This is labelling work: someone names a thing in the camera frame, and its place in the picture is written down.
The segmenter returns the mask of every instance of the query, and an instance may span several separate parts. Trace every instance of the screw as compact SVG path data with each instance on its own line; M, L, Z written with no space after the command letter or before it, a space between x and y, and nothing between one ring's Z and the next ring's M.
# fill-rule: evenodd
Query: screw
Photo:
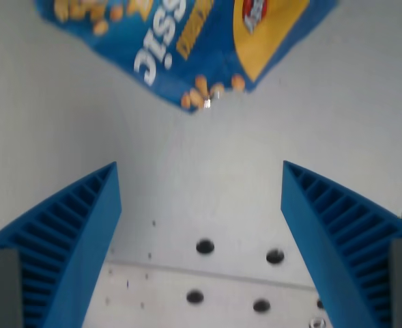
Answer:
M313 318L310 320L308 328L326 328L326 322L323 318Z

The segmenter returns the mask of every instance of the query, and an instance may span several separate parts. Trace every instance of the yellow label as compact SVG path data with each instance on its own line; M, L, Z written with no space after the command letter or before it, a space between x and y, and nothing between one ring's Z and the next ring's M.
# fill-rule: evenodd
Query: yellow label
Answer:
M196 0L187 23L182 30L181 36L176 43L177 52L185 59L188 59L196 39L202 30L213 7L214 0Z
M128 15L133 15L136 12L140 14L141 19L145 22L152 9L154 0L130 0L128 4Z
M244 24L244 0L235 0L234 3L235 51L252 81L260 75L309 3L309 0L266 1L268 2L266 14L252 34Z

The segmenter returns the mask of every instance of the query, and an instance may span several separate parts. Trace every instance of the logo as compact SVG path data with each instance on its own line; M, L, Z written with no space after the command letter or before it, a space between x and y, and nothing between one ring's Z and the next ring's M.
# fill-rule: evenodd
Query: logo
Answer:
M243 21L249 33L261 22L268 9L268 0L244 0Z
M145 22L151 12L153 2L154 0L130 0L128 4L128 15L133 15L138 12L143 22Z

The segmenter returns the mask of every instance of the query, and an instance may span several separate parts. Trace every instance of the snack bag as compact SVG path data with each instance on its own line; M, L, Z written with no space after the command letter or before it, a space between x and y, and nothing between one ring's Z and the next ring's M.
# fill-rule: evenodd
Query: snack bag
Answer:
M188 112L252 91L335 0L35 0L43 18Z

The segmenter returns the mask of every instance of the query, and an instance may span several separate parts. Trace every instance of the white panel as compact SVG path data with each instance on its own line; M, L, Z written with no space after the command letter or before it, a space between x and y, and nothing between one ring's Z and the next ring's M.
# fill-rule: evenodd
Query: white panel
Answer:
M202 303L187 302L193 288L203 293ZM268 312L253 310L258 299L269 301ZM306 328L312 318L323 318L332 328L316 302L310 290L106 264L83 327Z
M401 213L402 0L342 1L253 94L194 116L42 23L32 1L0 1L0 228L117 160L111 260L311 286L279 208L284 159ZM273 247L281 266L265 261Z

